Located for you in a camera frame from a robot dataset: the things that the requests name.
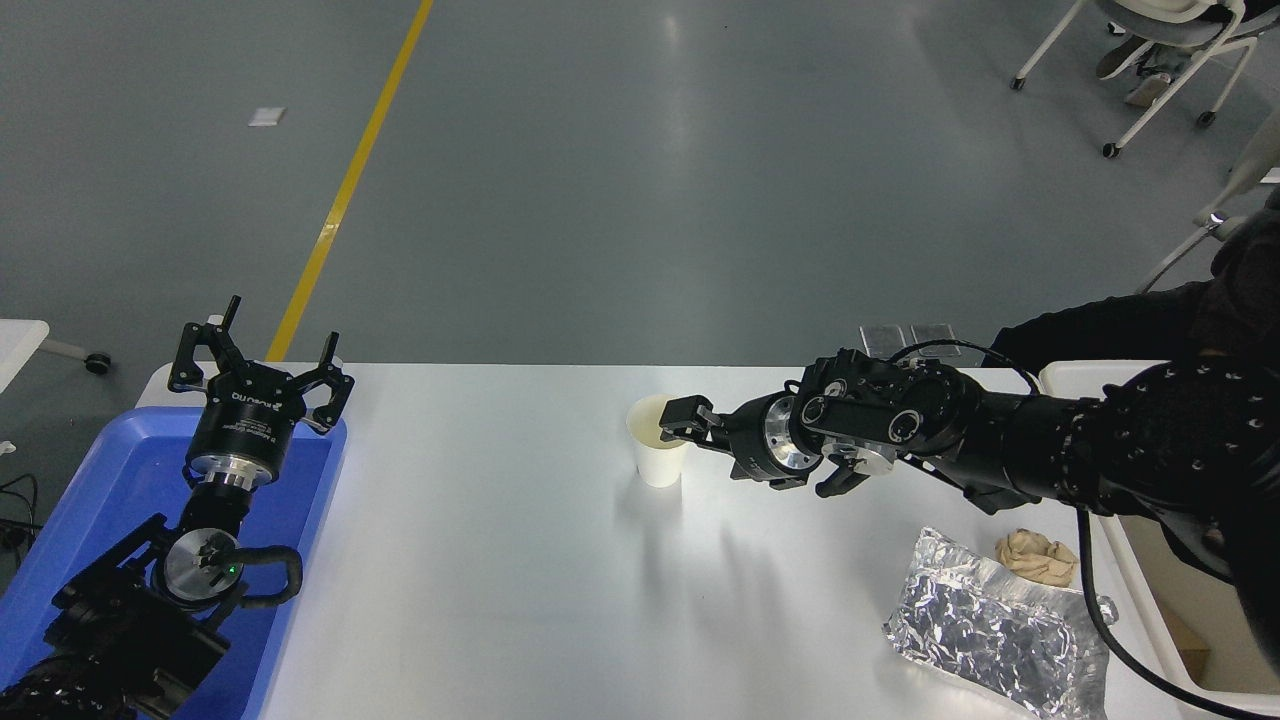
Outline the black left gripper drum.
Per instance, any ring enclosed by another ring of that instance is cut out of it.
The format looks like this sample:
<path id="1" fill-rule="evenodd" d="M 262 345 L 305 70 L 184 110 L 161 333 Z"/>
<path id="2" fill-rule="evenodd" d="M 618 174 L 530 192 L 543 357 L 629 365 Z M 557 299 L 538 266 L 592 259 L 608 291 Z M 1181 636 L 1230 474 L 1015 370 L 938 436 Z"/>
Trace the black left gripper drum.
<path id="1" fill-rule="evenodd" d="M 306 409 L 293 379 L 256 363 L 219 372 L 207 383 L 207 402 L 188 448 L 189 471 L 206 473 L 216 460 L 234 457 L 259 473 L 279 473 Z"/>

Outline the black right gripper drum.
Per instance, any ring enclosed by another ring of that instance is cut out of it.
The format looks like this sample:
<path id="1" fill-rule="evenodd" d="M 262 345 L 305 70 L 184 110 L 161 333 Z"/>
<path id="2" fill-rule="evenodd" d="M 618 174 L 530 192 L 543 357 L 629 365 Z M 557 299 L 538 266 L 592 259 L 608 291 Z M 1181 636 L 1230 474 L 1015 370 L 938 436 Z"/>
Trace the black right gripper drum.
<path id="1" fill-rule="evenodd" d="M 733 465 L 732 480 L 777 483 L 781 479 L 774 456 L 765 438 L 765 416 L 780 396 L 763 396 L 742 404 L 723 415 L 724 434 Z"/>

